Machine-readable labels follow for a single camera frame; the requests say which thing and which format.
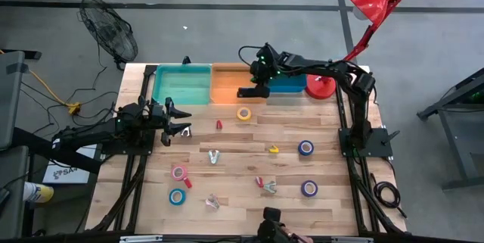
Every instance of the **red lamp base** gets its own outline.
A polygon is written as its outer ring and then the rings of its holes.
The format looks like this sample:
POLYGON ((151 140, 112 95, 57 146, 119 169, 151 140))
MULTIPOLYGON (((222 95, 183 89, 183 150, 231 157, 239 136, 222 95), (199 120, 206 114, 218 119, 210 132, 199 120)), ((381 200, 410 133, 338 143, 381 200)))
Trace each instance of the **red lamp base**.
POLYGON ((316 99, 326 99, 336 91, 336 81, 331 77, 308 75, 306 92, 316 99))

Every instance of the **concrete floor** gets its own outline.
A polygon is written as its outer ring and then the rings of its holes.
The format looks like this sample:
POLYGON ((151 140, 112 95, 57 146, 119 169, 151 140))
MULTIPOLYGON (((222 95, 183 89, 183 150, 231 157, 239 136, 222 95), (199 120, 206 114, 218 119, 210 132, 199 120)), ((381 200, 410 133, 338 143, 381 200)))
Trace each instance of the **concrete floor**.
MULTIPOLYGON (((80 0, 24 0, 66 1, 80 0)), ((105 0, 171 4, 338 5, 337 0, 105 0)), ((404 0, 407 7, 482 7, 483 0, 404 0)), ((117 10, 130 22, 139 46, 137 62, 237 62, 242 45, 270 42, 278 51, 307 58, 340 58, 345 38, 338 11, 217 11, 217 10, 117 10)), ((89 87, 100 67, 95 41, 78 22, 76 9, 0 8, 0 46, 35 49, 43 53, 29 66, 61 98, 74 89, 89 87)), ((482 241, 484 238, 484 188, 442 192, 440 185, 458 179, 458 170, 437 117, 426 123, 415 114, 455 83, 482 67, 483 14, 394 13, 378 30, 371 47, 360 57, 375 73, 378 101, 384 123, 401 130, 392 141, 396 179, 408 230, 415 235, 482 241)), ((353 42, 368 22, 349 15, 353 42)), ((101 50, 108 66, 97 91, 76 97, 85 101, 107 91, 117 91, 122 73, 101 50)), ((24 81, 41 86, 30 75, 24 81)), ((26 89, 45 106, 52 102, 26 89)), ((95 114, 116 100, 109 95, 86 105, 85 115, 95 114)), ((61 128, 73 125, 63 109, 53 111, 61 128)), ((47 123, 45 111, 21 96, 17 126, 33 131, 47 123)), ((46 129, 42 134, 53 131, 46 129)), ((43 210, 38 226, 48 233, 73 232, 86 200, 43 210)))

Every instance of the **yellow tape roll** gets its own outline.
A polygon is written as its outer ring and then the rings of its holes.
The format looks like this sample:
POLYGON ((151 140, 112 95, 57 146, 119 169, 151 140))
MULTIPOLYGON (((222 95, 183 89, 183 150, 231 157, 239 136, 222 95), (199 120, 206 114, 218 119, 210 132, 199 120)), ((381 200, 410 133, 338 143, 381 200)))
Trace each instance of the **yellow tape roll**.
POLYGON ((237 111, 237 118, 242 120, 242 121, 247 121, 250 119, 251 113, 250 110, 247 107, 241 107, 237 111))

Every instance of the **fan grille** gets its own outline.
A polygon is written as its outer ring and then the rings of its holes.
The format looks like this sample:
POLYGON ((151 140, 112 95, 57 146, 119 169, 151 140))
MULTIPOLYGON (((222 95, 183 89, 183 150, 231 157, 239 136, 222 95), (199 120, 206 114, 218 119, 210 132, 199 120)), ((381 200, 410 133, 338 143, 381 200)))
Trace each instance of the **fan grille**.
POLYGON ((107 3, 101 0, 82 0, 79 9, 88 31, 115 60, 133 61, 138 45, 131 27, 107 3))

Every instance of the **yellow cable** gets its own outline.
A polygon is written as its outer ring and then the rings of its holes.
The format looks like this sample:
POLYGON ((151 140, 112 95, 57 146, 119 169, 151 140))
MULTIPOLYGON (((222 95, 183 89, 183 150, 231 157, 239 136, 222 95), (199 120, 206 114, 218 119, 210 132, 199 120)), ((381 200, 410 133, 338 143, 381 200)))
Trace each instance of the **yellow cable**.
POLYGON ((49 86, 47 85, 47 83, 45 83, 44 80, 42 80, 40 78, 40 76, 37 76, 36 73, 34 73, 33 71, 29 70, 30 73, 32 73, 32 75, 47 89, 48 93, 50 93, 52 96, 54 96, 55 100, 59 103, 61 103, 62 105, 66 106, 69 108, 69 114, 71 115, 74 115, 74 114, 77 114, 80 110, 81 110, 81 103, 79 102, 76 102, 74 104, 71 104, 71 103, 66 103, 64 101, 62 101, 52 90, 51 88, 49 88, 49 86))

